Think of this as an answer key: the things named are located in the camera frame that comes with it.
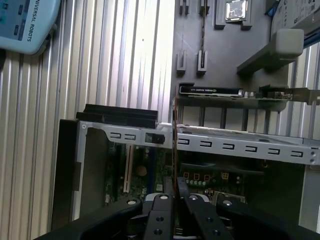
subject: gray plastic part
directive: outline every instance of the gray plastic part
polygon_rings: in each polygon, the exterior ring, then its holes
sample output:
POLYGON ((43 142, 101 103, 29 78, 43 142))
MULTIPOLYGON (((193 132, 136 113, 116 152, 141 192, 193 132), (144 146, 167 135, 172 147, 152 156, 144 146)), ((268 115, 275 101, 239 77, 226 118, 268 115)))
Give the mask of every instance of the gray plastic part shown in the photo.
POLYGON ((180 0, 179 14, 182 15, 183 11, 184 11, 184 0, 180 0))
POLYGON ((241 30, 242 31, 248 31, 252 27, 251 23, 251 1, 252 0, 247 0, 247 7, 246 7, 246 17, 245 20, 242 21, 241 24, 241 30))
POLYGON ((185 15, 189 14, 190 0, 185 0, 185 15))
POLYGON ((240 76, 251 76, 264 68, 275 71, 296 61, 304 50, 304 31, 301 29, 280 29, 271 41, 256 54, 237 67, 240 76))
POLYGON ((179 51, 176 55, 176 73, 184 75, 187 69, 187 51, 179 51))
POLYGON ((226 26, 226 0, 215 1, 215 21, 214 28, 223 30, 226 26))
POLYGON ((267 14, 280 0, 265 0, 265 13, 267 14))
POLYGON ((185 11, 185 15, 188 15, 189 14, 189 6, 190 6, 190 0, 180 0, 179 14, 182 15, 185 11))
POLYGON ((200 50, 198 52, 198 56, 197 56, 197 69, 196 69, 196 74, 198 76, 203 76, 204 74, 206 74, 207 72, 207 64, 208 64, 208 52, 204 51, 204 53, 202 52, 202 50, 200 50), (201 66, 201 59, 202 59, 202 55, 203 56, 203 67, 201 66))
POLYGON ((206 15, 209 14, 209 9, 210 9, 210 1, 209 0, 200 0, 200 12, 199 14, 202 15, 202 13, 204 12, 204 8, 205 8, 205 2, 206 2, 206 15))

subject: motherboard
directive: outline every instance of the motherboard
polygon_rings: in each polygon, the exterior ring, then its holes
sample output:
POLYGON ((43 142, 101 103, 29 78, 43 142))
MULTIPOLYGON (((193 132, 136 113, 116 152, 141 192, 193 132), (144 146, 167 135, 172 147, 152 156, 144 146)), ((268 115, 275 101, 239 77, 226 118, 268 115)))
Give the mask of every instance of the motherboard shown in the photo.
MULTIPOLYGON (((131 146, 114 143, 108 150, 105 180, 105 204, 135 197, 142 201, 151 193, 164 192, 164 178, 172 176, 172 151, 163 148, 131 146)), ((209 155, 178 152, 178 176, 184 177, 191 193, 206 195, 212 204, 227 195, 246 202, 247 182, 251 172, 241 166, 219 164, 209 155)))

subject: black cover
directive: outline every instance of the black cover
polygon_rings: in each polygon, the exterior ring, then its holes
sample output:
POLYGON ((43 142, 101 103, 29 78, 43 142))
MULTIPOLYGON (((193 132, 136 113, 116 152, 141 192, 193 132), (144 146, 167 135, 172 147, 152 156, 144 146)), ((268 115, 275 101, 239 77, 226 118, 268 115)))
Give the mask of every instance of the black cover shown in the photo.
POLYGON ((6 61, 6 51, 3 49, 0 49, 0 71, 4 69, 5 61, 6 61))
POLYGON ((226 87, 209 87, 209 86, 194 86, 193 83, 181 83, 179 85, 179 94, 182 96, 186 95, 197 95, 203 96, 216 96, 216 95, 235 95, 238 96, 241 88, 226 88, 226 87))
POLYGON ((81 121, 155 129, 158 112, 126 107, 86 104, 83 112, 77 112, 81 121))

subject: capacitor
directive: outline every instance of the capacitor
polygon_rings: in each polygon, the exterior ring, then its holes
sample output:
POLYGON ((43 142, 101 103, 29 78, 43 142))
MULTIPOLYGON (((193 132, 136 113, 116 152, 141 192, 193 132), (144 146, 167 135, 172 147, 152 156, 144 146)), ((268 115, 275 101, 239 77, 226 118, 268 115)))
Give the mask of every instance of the capacitor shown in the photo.
POLYGON ((139 177, 144 177, 147 175, 147 168, 143 165, 139 165, 135 168, 135 174, 139 177))

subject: metal panel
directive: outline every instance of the metal panel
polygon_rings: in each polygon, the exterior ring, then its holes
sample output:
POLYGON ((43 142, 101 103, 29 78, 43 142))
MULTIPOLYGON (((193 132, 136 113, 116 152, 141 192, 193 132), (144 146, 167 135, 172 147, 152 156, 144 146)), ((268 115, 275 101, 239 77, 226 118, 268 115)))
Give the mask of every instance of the metal panel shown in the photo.
POLYGON ((153 109, 168 122, 175 3, 62 0, 42 56, 0 72, 0 239, 51 225, 59 119, 86 103, 153 109))

